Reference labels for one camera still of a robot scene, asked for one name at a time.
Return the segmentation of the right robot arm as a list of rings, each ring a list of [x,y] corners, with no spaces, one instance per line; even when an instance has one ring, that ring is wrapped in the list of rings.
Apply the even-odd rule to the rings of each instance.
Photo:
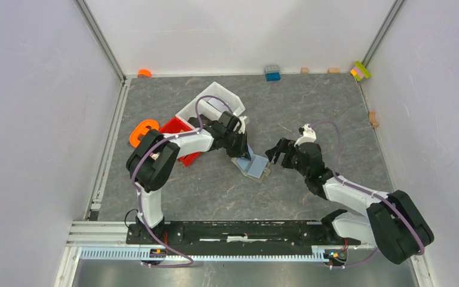
[[[394,264],[422,255],[434,242],[432,229],[406,192],[375,191],[349,181],[325,166],[319,144],[281,138],[265,154],[273,164],[279,161],[297,171],[315,196],[345,206],[323,218],[325,242],[350,238],[369,243]]]

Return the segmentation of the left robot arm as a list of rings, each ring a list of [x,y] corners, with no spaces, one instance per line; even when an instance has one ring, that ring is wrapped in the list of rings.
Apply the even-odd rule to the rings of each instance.
[[[230,158],[251,158],[243,118],[224,111],[197,114],[186,124],[177,130],[148,131],[126,162],[136,189],[136,224],[148,243],[158,243],[164,236],[161,189],[179,158],[219,149]]]

